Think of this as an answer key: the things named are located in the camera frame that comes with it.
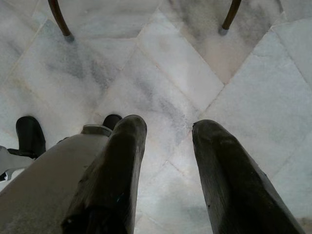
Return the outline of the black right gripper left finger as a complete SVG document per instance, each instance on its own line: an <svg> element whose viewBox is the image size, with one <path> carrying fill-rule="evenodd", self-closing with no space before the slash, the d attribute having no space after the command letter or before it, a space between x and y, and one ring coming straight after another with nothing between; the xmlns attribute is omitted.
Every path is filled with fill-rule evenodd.
<svg viewBox="0 0 312 234"><path fill-rule="evenodd" d="M147 125L129 115L86 169L61 224L64 234L132 234Z"/></svg>

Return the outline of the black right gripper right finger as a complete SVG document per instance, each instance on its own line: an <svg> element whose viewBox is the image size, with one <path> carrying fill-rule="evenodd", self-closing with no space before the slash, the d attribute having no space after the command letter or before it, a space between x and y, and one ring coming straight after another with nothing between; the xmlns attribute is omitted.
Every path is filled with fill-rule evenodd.
<svg viewBox="0 0 312 234"><path fill-rule="evenodd" d="M215 234L302 234L267 175L219 123L192 129L195 158Z"/></svg>

